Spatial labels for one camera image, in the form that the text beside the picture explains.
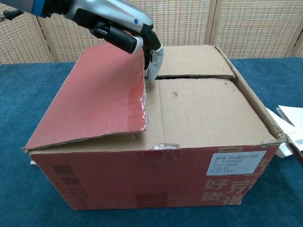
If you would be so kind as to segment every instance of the red cardboard box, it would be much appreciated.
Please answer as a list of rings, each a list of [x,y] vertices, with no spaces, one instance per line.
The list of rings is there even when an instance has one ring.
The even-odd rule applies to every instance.
[[[86,50],[25,150],[75,210],[241,204],[285,139],[240,73],[178,46],[143,78],[142,53]]]

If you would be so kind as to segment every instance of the blue table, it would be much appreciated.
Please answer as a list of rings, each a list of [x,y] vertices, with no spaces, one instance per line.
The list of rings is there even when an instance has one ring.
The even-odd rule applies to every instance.
[[[233,60],[263,103],[303,107],[303,59]],[[73,63],[0,65],[0,226],[303,226],[303,169],[275,157],[240,206],[73,211],[22,153]]]

